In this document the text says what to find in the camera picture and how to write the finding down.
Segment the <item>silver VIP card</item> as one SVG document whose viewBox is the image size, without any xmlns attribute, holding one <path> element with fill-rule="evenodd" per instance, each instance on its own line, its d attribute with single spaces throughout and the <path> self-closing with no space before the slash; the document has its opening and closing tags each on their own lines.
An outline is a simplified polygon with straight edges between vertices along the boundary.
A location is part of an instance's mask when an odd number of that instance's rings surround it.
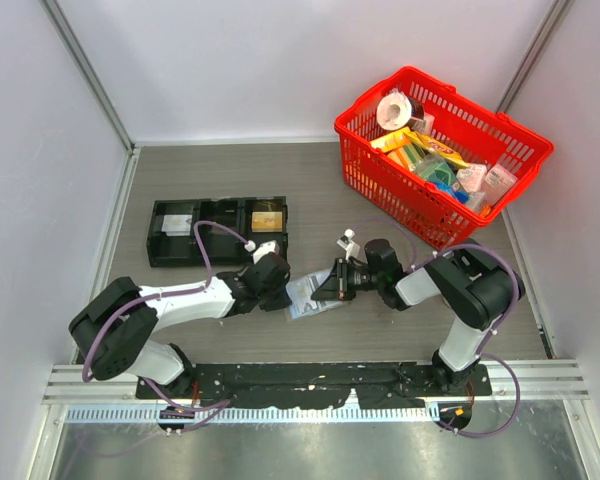
<svg viewBox="0 0 600 480">
<path fill-rule="evenodd" d="M 313 293 L 314 273 L 291 280 L 287 284 L 287 293 L 292 301 L 292 304 L 298 309 L 304 309 L 305 307 L 317 309 L 318 307 L 325 307 L 327 305 L 327 301 L 314 301 L 311 299 L 311 294 Z"/>
</svg>

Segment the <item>grey card holder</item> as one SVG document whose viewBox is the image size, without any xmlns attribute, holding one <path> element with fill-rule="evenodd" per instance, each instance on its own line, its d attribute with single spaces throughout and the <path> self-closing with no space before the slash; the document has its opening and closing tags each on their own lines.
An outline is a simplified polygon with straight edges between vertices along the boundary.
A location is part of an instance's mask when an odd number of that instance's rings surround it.
<svg viewBox="0 0 600 480">
<path fill-rule="evenodd" d="M 312 299 L 312 295 L 328 275 L 329 270 L 321 270 L 289 281 L 286 285 L 286 293 L 291 300 L 291 305 L 285 311 L 288 321 L 296 321 L 346 306 L 343 301 Z"/>
</svg>

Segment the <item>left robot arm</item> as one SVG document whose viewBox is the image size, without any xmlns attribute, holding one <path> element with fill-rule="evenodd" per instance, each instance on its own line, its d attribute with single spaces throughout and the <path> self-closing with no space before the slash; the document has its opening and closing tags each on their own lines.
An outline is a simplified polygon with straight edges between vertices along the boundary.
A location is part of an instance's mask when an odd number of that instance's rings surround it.
<svg viewBox="0 0 600 480">
<path fill-rule="evenodd" d="M 84 357 L 82 380 L 110 380 L 123 373 L 145 377 L 170 397 L 193 387 L 193 373 L 172 345 L 150 339 L 157 331 L 203 319 L 224 319 L 255 308 L 287 306 L 287 261 L 266 253 L 238 272 L 171 287 L 140 287 L 129 277 L 109 284 L 74 317 L 68 330 Z"/>
</svg>

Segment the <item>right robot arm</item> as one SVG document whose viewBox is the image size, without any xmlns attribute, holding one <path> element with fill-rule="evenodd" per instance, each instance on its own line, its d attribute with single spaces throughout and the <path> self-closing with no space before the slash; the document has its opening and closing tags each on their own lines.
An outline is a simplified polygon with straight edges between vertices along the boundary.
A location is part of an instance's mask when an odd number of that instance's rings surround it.
<svg viewBox="0 0 600 480">
<path fill-rule="evenodd" d="M 386 239 L 364 247 L 366 260 L 338 258 L 312 293 L 316 301 L 351 301 L 374 290 L 386 306 L 404 311 L 442 297 L 454 313 L 449 333 L 432 356 L 431 380 L 445 395 L 468 382 L 488 340 L 526 294 L 518 273 L 495 252 L 474 242 L 451 247 L 405 270 Z"/>
</svg>

